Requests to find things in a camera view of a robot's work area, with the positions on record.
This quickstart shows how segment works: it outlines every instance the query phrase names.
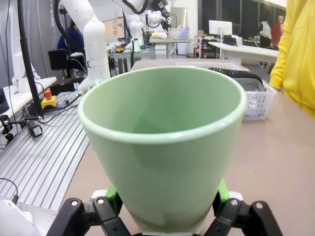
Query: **person in red shirt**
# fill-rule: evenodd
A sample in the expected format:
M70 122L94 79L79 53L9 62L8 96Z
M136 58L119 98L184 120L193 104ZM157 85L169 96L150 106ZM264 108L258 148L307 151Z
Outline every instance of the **person in red shirt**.
M284 17L279 16L278 22L275 23L271 29L271 42L272 42L272 45L277 49L278 49L281 36L283 34L283 27L284 27Z

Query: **chair backrest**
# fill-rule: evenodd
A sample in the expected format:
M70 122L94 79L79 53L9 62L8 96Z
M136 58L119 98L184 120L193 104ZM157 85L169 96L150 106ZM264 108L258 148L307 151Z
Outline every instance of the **chair backrest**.
M66 49L57 49L48 52L50 67L52 70L69 69L68 54Z

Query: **gray curtain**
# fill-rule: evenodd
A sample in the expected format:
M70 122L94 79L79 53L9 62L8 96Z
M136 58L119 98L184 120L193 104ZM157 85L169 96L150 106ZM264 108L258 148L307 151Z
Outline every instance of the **gray curtain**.
M9 0L0 0L0 88L8 85L6 69L6 45L5 23ZM17 9L17 1L11 0L11 7ZM53 20L52 0L23 0L24 23L27 33L31 62L41 78L56 76L62 78L61 71L52 71L48 58L48 51L57 46L60 33ZM13 76L11 43L10 43L10 20L8 22L8 51L10 80Z

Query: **red shirt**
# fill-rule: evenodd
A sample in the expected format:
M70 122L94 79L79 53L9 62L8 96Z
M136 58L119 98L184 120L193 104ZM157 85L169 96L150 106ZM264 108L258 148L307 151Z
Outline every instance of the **red shirt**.
M281 36L283 34L282 28L283 28L283 24L281 24L281 23L275 23L272 26L272 29L271 29L271 42L272 42L272 45L274 45L275 47L278 47L278 45L279 45Z

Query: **white table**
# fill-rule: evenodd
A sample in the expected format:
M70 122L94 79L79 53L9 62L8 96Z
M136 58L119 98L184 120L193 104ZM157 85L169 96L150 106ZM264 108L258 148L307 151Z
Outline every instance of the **white table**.
M150 37L150 43L156 44L165 44L166 45L166 58L169 59L169 44L171 43L191 43L193 39L175 39L175 38L167 38L167 39L159 39Z
M41 83L44 89L46 89L50 85L52 85L56 80L57 80L56 77L51 77L47 79L36 80L35 82ZM37 87L38 93L43 92L43 88L41 87L41 85L36 84L36 87ZM31 92L22 92L22 93L14 94L15 89L13 86L10 86L11 101L12 101L12 107L13 107L13 110L12 110L11 103L10 103L9 87L5 87L3 88L3 90L5 93L6 100L9 104L10 110L6 111L2 115L8 115L9 118L13 116L13 112L14 114L18 113L27 103L29 103L33 99Z
M222 58L238 58L244 60L276 63L279 51L252 46L231 46L224 43L209 42L210 45L221 49Z

